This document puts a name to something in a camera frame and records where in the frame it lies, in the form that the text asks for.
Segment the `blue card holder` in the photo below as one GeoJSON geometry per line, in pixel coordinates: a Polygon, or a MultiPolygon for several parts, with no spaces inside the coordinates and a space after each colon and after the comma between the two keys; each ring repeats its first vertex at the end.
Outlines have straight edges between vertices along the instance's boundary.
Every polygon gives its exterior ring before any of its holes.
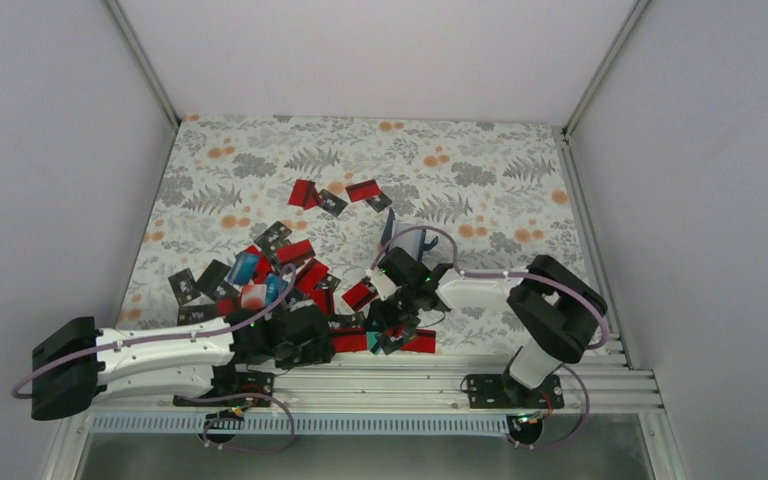
{"type": "Polygon", "coordinates": [[[396,247],[401,248],[414,260],[422,261],[424,254],[437,246],[439,239],[436,236],[429,237],[425,230],[412,230],[393,240],[395,234],[412,228],[413,224],[400,220],[392,208],[388,208],[387,213],[386,223],[380,237],[382,247],[389,244],[387,250],[396,247]]]}

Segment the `red card front edge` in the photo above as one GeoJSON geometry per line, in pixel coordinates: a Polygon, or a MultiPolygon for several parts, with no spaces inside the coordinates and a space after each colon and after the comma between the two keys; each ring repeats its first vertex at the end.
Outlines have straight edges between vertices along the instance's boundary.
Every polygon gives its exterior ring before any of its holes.
{"type": "Polygon", "coordinates": [[[368,349],[367,332],[363,329],[332,329],[329,338],[336,353],[355,353],[368,349]]]}

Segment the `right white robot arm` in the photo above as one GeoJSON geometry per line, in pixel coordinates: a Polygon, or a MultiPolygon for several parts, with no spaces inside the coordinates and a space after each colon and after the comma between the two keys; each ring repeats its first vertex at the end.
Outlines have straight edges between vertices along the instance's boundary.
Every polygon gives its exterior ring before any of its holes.
{"type": "Polygon", "coordinates": [[[450,313],[478,308],[513,315],[528,333],[504,370],[504,399],[525,407],[540,385],[563,364],[577,364],[601,347],[609,332],[603,296],[549,255],[520,270],[463,270],[454,263],[434,268],[400,247],[366,271],[377,293],[370,313],[406,323],[421,311],[450,313]]]}

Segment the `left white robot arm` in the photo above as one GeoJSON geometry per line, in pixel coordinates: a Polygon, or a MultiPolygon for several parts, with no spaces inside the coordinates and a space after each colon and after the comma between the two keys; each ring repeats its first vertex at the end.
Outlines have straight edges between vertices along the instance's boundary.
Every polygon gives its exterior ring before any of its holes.
{"type": "Polygon", "coordinates": [[[123,397],[171,395],[176,405],[230,405],[267,391],[265,374],[328,363],[334,315],[307,303],[267,313],[240,309],[223,318],[157,331],[99,328],[75,318],[32,351],[31,417],[59,420],[123,397]]]}

